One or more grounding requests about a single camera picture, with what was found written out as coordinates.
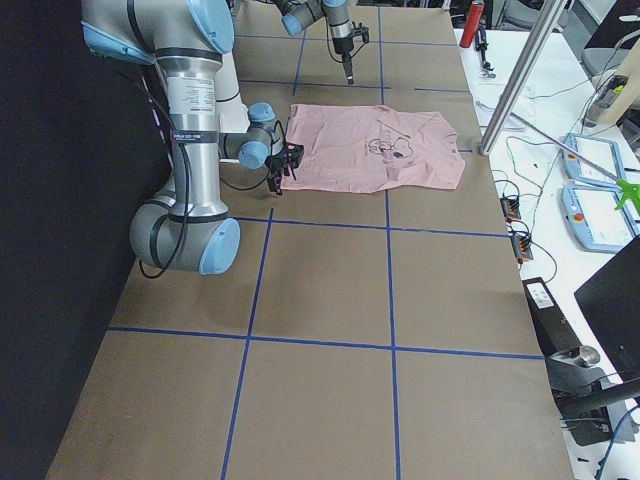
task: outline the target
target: black cable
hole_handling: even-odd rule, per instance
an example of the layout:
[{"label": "black cable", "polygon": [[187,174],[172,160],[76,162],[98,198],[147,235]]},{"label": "black cable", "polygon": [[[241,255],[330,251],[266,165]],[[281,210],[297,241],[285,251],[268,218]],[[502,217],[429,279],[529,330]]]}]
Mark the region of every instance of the black cable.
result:
[{"label": "black cable", "polygon": [[549,256],[549,258],[551,259],[551,261],[553,262],[553,274],[551,275],[551,278],[549,278],[549,280],[545,280],[544,281],[544,283],[547,283],[547,284],[551,283],[553,281],[553,279],[556,278],[556,275],[558,274],[558,262],[553,257],[553,255],[551,255],[549,253],[549,251],[546,248],[544,248],[542,245],[540,245],[539,243],[536,243],[533,240],[531,240],[531,245],[535,245],[540,250],[542,250],[544,253],[546,253]]},{"label": "black cable", "polygon": [[164,273],[169,269],[173,260],[178,255],[180,248],[184,242],[184,237],[187,234],[187,226],[189,220],[189,178],[191,177],[191,162],[189,161],[189,155],[187,154],[187,149],[185,148],[183,143],[178,143],[178,148],[182,152],[182,158],[184,159],[185,165],[185,176],[184,176],[184,190],[185,190],[185,202],[184,202],[184,211],[182,213],[182,222],[180,224],[180,234],[178,235],[178,241],[176,242],[175,247],[173,248],[173,252],[171,252],[171,256],[167,260],[167,263],[160,269],[159,272],[154,274],[149,274],[145,272],[144,266],[142,265],[142,260],[138,260],[138,268],[140,269],[140,273],[143,277],[148,278],[149,280],[155,280],[156,278],[161,277]]},{"label": "black cable", "polygon": [[[160,113],[162,113],[162,115],[165,117],[167,122],[169,122],[169,125],[171,126],[171,129],[174,130],[174,131],[177,130],[176,129],[176,124],[174,123],[174,121],[171,118],[171,116],[167,113],[167,111],[160,104],[160,102],[158,102],[158,100],[151,94],[151,92],[149,92],[149,90],[144,88],[144,86],[140,85],[138,82],[136,82],[132,78],[129,78],[124,73],[119,71],[118,74],[121,77],[123,77],[124,79],[128,80],[131,85],[135,86],[142,93],[144,93],[147,96],[147,98],[149,99],[149,101],[151,101],[151,103],[153,103],[153,105],[156,106],[158,111]],[[180,152],[182,153],[182,158],[184,160],[184,166],[185,166],[185,172],[184,172],[185,173],[185,178],[184,178],[185,199],[184,199],[184,212],[183,212],[183,216],[182,216],[182,223],[181,223],[181,226],[180,226],[180,234],[178,235],[178,241],[176,242],[176,245],[173,248],[173,252],[169,256],[169,259],[167,260],[167,263],[163,267],[160,268],[160,271],[158,273],[148,274],[147,272],[144,271],[144,267],[142,265],[142,260],[138,260],[138,267],[140,268],[140,273],[142,273],[142,275],[145,278],[148,278],[150,280],[154,280],[156,278],[159,278],[160,276],[162,276],[169,269],[169,267],[173,263],[176,255],[180,251],[180,248],[182,247],[182,243],[184,241],[184,237],[186,236],[186,233],[187,233],[187,224],[188,224],[188,219],[189,219],[188,216],[189,216],[189,189],[190,189],[190,177],[191,177],[191,162],[189,160],[189,154],[187,153],[187,149],[186,149],[184,143],[177,143],[177,145],[178,145],[178,148],[180,149]]]}]

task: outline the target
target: wire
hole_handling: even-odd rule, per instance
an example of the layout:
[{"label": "wire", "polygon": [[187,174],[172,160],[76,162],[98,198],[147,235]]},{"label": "wire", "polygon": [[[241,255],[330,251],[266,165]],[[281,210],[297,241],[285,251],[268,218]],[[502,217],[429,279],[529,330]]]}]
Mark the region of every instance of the wire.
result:
[{"label": "wire", "polygon": [[540,206],[540,200],[542,200],[542,192],[544,192],[544,187],[547,186],[547,182],[549,181],[549,177],[551,176],[551,172],[553,171],[553,167],[555,166],[555,164],[558,161],[559,157],[560,157],[560,152],[558,152],[556,154],[556,156],[553,159],[553,162],[551,162],[551,166],[549,167],[549,171],[547,172],[547,176],[545,177],[544,181],[542,182],[542,185],[540,186],[540,196],[538,196],[538,198],[536,200],[536,204],[533,207],[533,221],[531,223],[531,232],[533,232],[533,230],[536,227],[536,216],[537,216],[537,213],[538,213],[538,207]]},{"label": "wire", "polygon": [[140,273],[145,278],[149,280],[155,280],[156,278],[160,278],[164,273],[169,269],[171,264],[173,263],[176,255],[180,251],[180,247],[184,242],[184,237],[187,234],[187,224],[189,220],[189,178],[191,177],[191,162],[189,161],[189,155],[187,154],[187,149],[185,148],[183,143],[179,143],[178,147],[182,152],[182,158],[184,159],[185,164],[185,176],[184,176],[184,192],[185,192],[185,201],[184,201],[184,211],[182,213],[182,222],[180,224],[180,234],[178,235],[178,241],[176,242],[175,247],[173,248],[173,252],[171,252],[171,256],[167,260],[167,263],[160,269],[159,272],[150,274],[145,272],[144,266],[142,265],[142,260],[138,260],[138,268],[140,268]]},{"label": "wire", "polygon": [[497,172],[497,173],[501,173],[504,175],[504,179],[505,180],[509,180],[509,175],[507,175],[507,172],[505,172],[504,170],[499,170],[497,168],[491,169],[492,172]]},{"label": "wire", "polygon": [[620,431],[620,428],[622,427],[622,424],[638,408],[640,408],[640,405],[636,405],[631,410],[629,410],[627,413],[625,413],[623,415],[623,417],[620,419],[620,421],[618,422],[618,425],[616,425],[616,428],[613,431],[613,434],[611,435],[611,440],[609,441],[609,446],[607,447],[607,452],[604,454],[604,457],[602,457],[602,460],[600,460],[600,462],[598,462],[600,464],[600,468],[596,472],[596,475],[594,477],[595,480],[600,480],[602,478],[602,474],[604,473],[604,468],[607,466],[607,460],[609,460],[609,455],[611,454],[611,450],[613,449],[613,444],[614,444],[614,442],[616,440],[616,437],[618,436],[618,432]]},{"label": "wire", "polygon": [[[514,182],[512,182],[511,180],[498,179],[498,180],[494,180],[493,183],[495,183],[495,184],[506,183],[507,185],[512,185],[516,189],[516,194],[515,194],[516,200],[520,198],[520,187],[518,187],[518,185],[515,184]],[[504,191],[506,190],[506,188],[507,188],[507,186],[505,185],[505,187],[502,189],[502,196],[503,197],[504,197]]]},{"label": "wire", "polygon": [[540,146],[540,145],[553,145],[552,142],[531,142],[529,140],[526,140],[524,138],[521,137],[515,137],[513,135],[508,136],[505,139],[505,144],[507,146],[507,155],[509,156],[509,160],[511,161],[511,165],[513,166],[513,172],[518,175],[520,178],[522,178],[523,180],[526,180],[527,182],[529,182],[530,184],[534,185],[535,187],[537,187],[540,190],[539,195],[542,195],[542,186],[540,186],[538,183],[534,182],[533,180],[531,180],[530,178],[528,178],[527,176],[523,175],[522,173],[520,173],[518,171],[518,168],[516,167],[516,160],[515,157],[513,155],[513,150],[511,149],[511,145],[509,144],[509,140],[519,140],[520,142],[526,143],[528,145],[533,145],[533,146]]},{"label": "wire", "polygon": [[[129,78],[127,75],[125,75],[124,73],[122,73],[120,71],[118,71],[118,75],[120,75],[124,79],[128,80],[131,85],[133,85],[134,87],[138,88],[142,93],[144,93],[147,96],[147,98],[149,99],[149,101],[151,101],[151,103],[153,103],[153,105],[156,106],[158,111],[160,113],[162,113],[162,115],[165,117],[167,122],[169,122],[169,125],[171,126],[171,128],[173,130],[177,130],[176,129],[176,124],[174,123],[174,121],[171,118],[171,116],[167,113],[167,111],[160,104],[160,102],[158,102],[158,100],[151,94],[151,92],[149,92],[149,90],[147,90],[146,88],[144,88],[144,86],[140,85],[138,82],[136,82],[132,78]],[[189,220],[189,189],[190,189],[190,177],[191,177],[191,173],[192,173],[191,172],[191,162],[189,160],[189,154],[187,153],[187,149],[186,149],[184,143],[178,142],[177,145],[178,145],[178,148],[180,149],[180,152],[182,153],[182,158],[184,160],[184,165],[185,165],[185,172],[184,172],[184,174],[185,174],[184,175],[185,198],[184,198],[184,211],[183,211],[183,215],[182,215],[182,222],[181,222],[181,225],[180,225],[180,234],[178,235],[178,240],[176,242],[175,247],[173,248],[173,252],[171,252],[171,255],[169,256],[169,259],[167,260],[167,263],[165,263],[165,265],[160,268],[159,272],[157,272],[155,274],[149,274],[149,273],[145,272],[144,267],[142,265],[142,260],[138,260],[138,267],[140,268],[140,273],[142,273],[142,276],[144,276],[145,278],[148,278],[150,280],[155,280],[156,278],[161,277],[169,269],[169,267],[171,266],[171,264],[175,260],[176,255],[180,251],[180,247],[182,247],[182,244],[184,242],[184,237],[186,236],[186,233],[187,233],[187,224],[188,224],[188,220]]]},{"label": "wire", "polygon": [[551,283],[553,281],[553,279],[556,278],[556,275],[558,274],[558,262],[557,262],[557,260],[553,257],[553,255],[551,255],[549,253],[549,251],[546,248],[544,248],[539,243],[536,243],[533,240],[531,240],[531,245],[535,245],[540,250],[542,250],[544,253],[546,253],[549,256],[549,258],[551,259],[551,261],[553,262],[553,274],[551,275],[551,278],[549,278],[549,280],[545,280],[544,281],[544,283],[547,283],[547,284]]},{"label": "wire", "polygon": [[551,98],[551,97],[555,97],[556,95],[560,95],[561,93],[565,93],[565,92],[569,92],[575,88],[578,88],[580,85],[584,85],[585,83],[587,83],[589,81],[589,79],[587,78],[586,80],[583,80],[580,83],[576,83],[573,87],[569,87],[569,88],[565,88],[564,90],[560,90],[558,92],[552,93],[550,95],[536,95],[535,97],[527,97],[529,100],[537,100],[538,98]]}]

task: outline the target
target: chair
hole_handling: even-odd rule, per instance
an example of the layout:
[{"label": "chair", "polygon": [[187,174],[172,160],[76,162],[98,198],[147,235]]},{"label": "chair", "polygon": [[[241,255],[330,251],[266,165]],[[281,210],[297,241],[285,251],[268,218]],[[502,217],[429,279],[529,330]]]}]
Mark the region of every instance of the chair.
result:
[{"label": "chair", "polygon": [[[575,0],[570,0],[567,2],[567,7],[562,10],[560,18],[558,19],[559,28],[565,28],[569,24],[569,11],[573,7],[574,2]],[[508,24],[519,29],[531,30],[539,16],[539,10],[528,7],[518,0],[507,0],[498,17],[497,28],[502,30],[504,29],[503,25]]]}]

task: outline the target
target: black device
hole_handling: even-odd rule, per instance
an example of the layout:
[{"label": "black device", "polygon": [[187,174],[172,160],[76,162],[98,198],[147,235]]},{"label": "black device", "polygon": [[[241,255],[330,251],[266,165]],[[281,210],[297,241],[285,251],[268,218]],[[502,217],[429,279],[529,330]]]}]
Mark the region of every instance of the black device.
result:
[{"label": "black device", "polygon": [[[584,318],[623,380],[640,376],[640,237],[576,292]],[[640,392],[635,395],[640,402]]]},{"label": "black device", "polygon": [[[625,400],[640,401],[640,237],[635,237],[576,292],[578,306],[623,380],[616,384],[597,368],[566,358],[546,359],[549,381],[563,418],[585,418],[571,424],[578,445],[607,441],[627,412]],[[633,441],[638,428],[621,424],[616,442]]]},{"label": "black device", "polygon": [[542,278],[530,278],[522,284],[542,353],[548,357],[580,348],[578,336]]}]

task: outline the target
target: robotic arm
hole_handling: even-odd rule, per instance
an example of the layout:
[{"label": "robotic arm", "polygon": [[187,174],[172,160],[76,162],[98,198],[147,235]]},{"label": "robotic arm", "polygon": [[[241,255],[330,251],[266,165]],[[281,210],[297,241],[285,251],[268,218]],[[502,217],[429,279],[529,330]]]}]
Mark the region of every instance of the robotic arm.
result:
[{"label": "robotic arm", "polygon": [[349,85],[353,85],[353,65],[351,52],[353,39],[362,37],[363,43],[369,43],[369,28],[349,21],[347,0],[274,0],[282,13],[282,24],[289,35],[298,35],[303,30],[327,17],[333,48],[340,55],[342,67]]},{"label": "robotic arm", "polygon": [[225,0],[83,0],[85,42],[96,54],[155,64],[169,102],[173,172],[137,211],[131,246],[147,265],[225,272],[240,227],[220,199],[219,143],[247,168],[289,158],[267,104],[242,103]]}]

